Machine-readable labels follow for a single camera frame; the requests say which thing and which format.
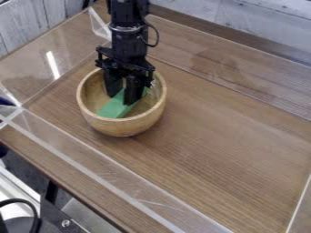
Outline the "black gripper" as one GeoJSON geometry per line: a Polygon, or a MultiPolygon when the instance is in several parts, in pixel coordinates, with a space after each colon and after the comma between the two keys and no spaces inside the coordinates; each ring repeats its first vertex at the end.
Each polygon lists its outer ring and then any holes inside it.
{"type": "Polygon", "coordinates": [[[141,99],[144,87],[153,82],[154,66],[146,61],[148,26],[120,27],[108,25],[112,33],[112,45],[97,46],[96,67],[102,70],[105,92],[113,97],[122,88],[126,79],[124,104],[130,106],[141,99]]]}

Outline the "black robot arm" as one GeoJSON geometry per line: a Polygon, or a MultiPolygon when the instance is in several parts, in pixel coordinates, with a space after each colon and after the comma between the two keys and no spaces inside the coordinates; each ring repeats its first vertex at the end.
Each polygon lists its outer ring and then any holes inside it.
{"type": "Polygon", "coordinates": [[[152,86],[156,67],[146,61],[149,47],[148,28],[156,28],[145,20],[149,0],[105,0],[110,23],[112,46],[98,46],[96,67],[102,71],[105,92],[113,97],[124,89],[122,104],[129,106],[141,99],[142,90],[152,86]]]}

